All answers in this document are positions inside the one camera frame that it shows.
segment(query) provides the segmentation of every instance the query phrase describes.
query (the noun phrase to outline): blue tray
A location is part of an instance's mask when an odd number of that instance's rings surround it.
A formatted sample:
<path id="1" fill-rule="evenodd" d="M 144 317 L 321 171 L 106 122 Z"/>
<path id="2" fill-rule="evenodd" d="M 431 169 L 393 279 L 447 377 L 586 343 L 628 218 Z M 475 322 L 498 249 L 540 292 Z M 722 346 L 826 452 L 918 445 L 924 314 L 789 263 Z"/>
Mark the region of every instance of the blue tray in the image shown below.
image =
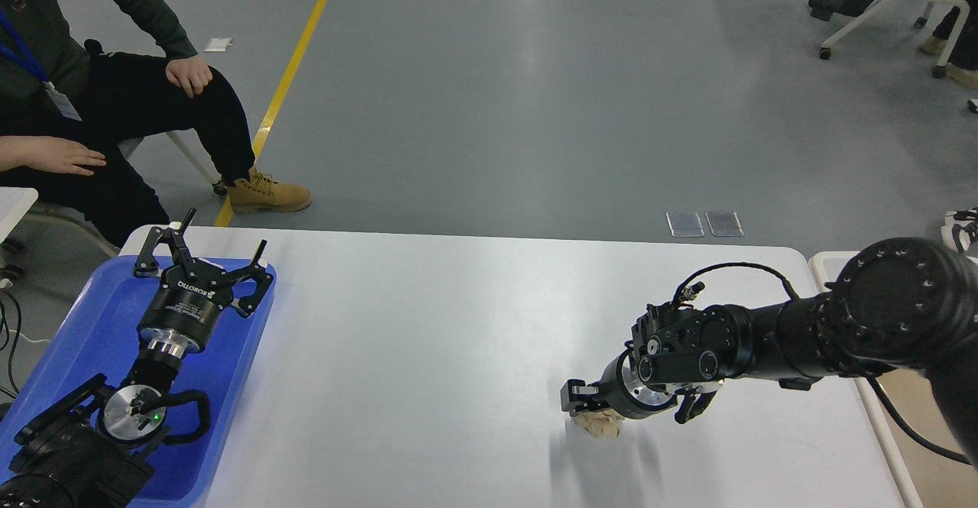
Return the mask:
<path id="1" fill-rule="evenodd" d="M 160 266 L 172 264 L 158 257 Z M 160 286 L 158 279 L 132 276 L 136 257 L 117 257 L 102 264 L 85 284 L 74 306 L 50 347 L 38 363 L 27 385 L 0 423 L 0 483 L 13 474 L 7 468 L 20 451 L 14 435 L 38 413 L 97 373 L 108 376 L 109 385 L 118 386 L 139 352 L 136 325 Z M 210 260 L 227 269 L 237 269 L 248 260 Z M 272 267 L 268 272 L 275 275 Z M 210 397 L 210 431 L 188 445 L 161 445 L 147 459 L 157 472 L 129 504 L 134 508 L 183 508 L 192 506 L 207 491 L 217 470 L 224 441 L 231 427 L 238 394 L 245 385 L 251 361 L 272 307 L 275 282 L 258 310 L 241 319 L 233 309 L 218 320 L 207 349 L 191 354 L 173 384 L 171 392 L 204 390 Z M 235 295 L 254 292 L 254 283 L 235 287 Z M 196 428 L 196 405 L 168 411 L 167 424 L 173 434 L 186 434 Z"/>

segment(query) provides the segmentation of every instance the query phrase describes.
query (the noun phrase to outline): id badge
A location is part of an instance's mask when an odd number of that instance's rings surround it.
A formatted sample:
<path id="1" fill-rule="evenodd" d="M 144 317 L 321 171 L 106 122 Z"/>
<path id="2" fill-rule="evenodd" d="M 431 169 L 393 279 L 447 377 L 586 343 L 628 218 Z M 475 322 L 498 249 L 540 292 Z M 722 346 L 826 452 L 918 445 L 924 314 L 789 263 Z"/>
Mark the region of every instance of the id badge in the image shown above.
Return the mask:
<path id="1" fill-rule="evenodd" d="M 55 103 L 55 107 L 58 108 L 58 111 L 60 111 L 62 117 L 81 122 L 81 117 L 78 115 L 78 111 L 74 110 L 74 105 L 71 105 L 71 101 L 66 95 L 60 93 L 58 90 L 55 90 L 55 86 L 52 83 L 46 83 L 44 84 L 44 87 L 47 88 L 48 97 L 50 97 L 51 101 Z"/>

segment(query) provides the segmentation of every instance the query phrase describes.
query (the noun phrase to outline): dark green jacket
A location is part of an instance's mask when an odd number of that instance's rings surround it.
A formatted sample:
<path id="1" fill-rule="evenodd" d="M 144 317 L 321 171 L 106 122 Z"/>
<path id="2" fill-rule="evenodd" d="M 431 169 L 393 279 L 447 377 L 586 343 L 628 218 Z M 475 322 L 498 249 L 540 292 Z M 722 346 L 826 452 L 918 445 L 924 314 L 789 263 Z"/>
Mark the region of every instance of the dark green jacket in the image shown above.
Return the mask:
<path id="1" fill-rule="evenodd" d="M 139 28 L 153 36 L 168 58 L 196 55 L 180 21 L 164 0 L 115 0 L 115 3 Z M 76 98 L 88 81 L 88 54 L 71 38 L 58 1 L 0 0 L 0 7 L 58 90 Z M 3 28 L 0 28 L 0 43 L 17 51 L 17 45 Z M 43 92 L 39 80 L 0 56 L 0 125 L 5 118 L 17 117 L 38 105 L 45 98 Z"/>

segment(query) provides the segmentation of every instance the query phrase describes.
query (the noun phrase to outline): black pants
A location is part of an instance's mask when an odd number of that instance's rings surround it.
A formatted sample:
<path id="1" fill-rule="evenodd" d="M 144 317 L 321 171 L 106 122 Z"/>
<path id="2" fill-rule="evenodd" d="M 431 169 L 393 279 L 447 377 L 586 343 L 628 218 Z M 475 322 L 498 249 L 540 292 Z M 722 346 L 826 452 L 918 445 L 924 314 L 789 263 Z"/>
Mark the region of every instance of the black pants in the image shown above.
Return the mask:
<path id="1" fill-rule="evenodd" d="M 964 30 L 961 31 L 960 37 L 957 38 L 954 52 L 950 53 L 950 62 L 960 66 L 961 69 L 978 70 L 978 0 L 964 1 L 971 6 L 971 14 L 964 23 Z M 951 8 L 941 24 L 935 28 L 934 36 L 947 40 L 959 14 L 957 8 Z"/>
<path id="2" fill-rule="evenodd" d="M 118 142 L 170 130 L 195 129 L 214 167 L 227 181 L 248 177 L 254 166 L 251 136 L 241 102 L 217 70 L 214 80 L 193 99 L 172 86 L 167 60 L 115 53 L 92 58 L 88 87 L 77 98 L 83 121 L 60 117 L 39 103 L 0 135 L 46 135 L 80 142 L 105 155 L 95 175 L 43 173 L 18 167 L 0 173 L 0 185 L 34 187 L 41 201 L 84 213 L 109 243 L 122 246 L 137 227 L 168 223 L 157 194 L 119 152 Z"/>

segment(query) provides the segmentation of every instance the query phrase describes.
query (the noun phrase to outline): sneaker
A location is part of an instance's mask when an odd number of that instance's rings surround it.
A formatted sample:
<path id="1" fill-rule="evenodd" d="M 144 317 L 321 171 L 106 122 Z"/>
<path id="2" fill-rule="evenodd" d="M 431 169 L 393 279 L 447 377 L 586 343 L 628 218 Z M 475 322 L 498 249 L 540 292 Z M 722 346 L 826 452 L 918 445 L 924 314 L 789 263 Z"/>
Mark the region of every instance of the sneaker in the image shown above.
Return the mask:
<path id="1" fill-rule="evenodd" d="M 929 36 L 918 46 L 918 49 L 927 55 L 936 56 L 944 51 L 944 45 L 947 45 L 946 40 L 942 40 L 937 36 Z"/>
<path id="2" fill-rule="evenodd" d="M 941 228 L 941 238 L 944 246 L 953 251 L 965 253 L 971 248 L 971 244 L 978 241 L 978 222 L 971 222 L 967 225 L 945 225 Z"/>
<path id="3" fill-rule="evenodd" d="M 978 70 L 961 69 L 960 66 L 948 63 L 947 76 L 957 80 L 958 84 L 963 84 L 972 90 L 978 90 Z"/>
<path id="4" fill-rule="evenodd" d="M 299 212 L 312 204 L 312 195 L 301 185 L 273 181 L 271 175 L 254 168 L 248 174 L 251 181 L 241 178 L 234 185 L 225 184 L 235 212 Z"/>
<path id="5" fill-rule="evenodd" d="M 978 220 L 978 206 L 966 211 L 947 211 L 944 213 L 944 225 L 958 224 L 961 227 Z"/>

